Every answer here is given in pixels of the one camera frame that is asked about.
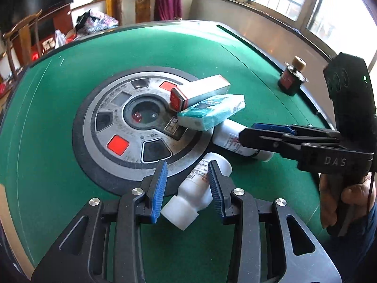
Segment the blue sleeve right forearm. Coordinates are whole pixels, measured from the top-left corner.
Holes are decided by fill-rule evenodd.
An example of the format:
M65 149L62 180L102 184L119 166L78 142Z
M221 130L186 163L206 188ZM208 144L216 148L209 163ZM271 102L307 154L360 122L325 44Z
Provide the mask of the blue sleeve right forearm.
M376 282L376 207L323 246L343 282Z

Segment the person right hand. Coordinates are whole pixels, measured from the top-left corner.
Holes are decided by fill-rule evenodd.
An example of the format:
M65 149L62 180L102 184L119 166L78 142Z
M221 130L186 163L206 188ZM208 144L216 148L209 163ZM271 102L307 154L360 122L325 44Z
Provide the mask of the person right hand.
M351 222L365 217L371 212L376 201L376 185L374 175L370 172L364 177L361 184L345 188L340 195L341 201L355 207L354 216ZM323 228L333 226L337 223L337 199L330 190L327 175L320 177L320 219Z

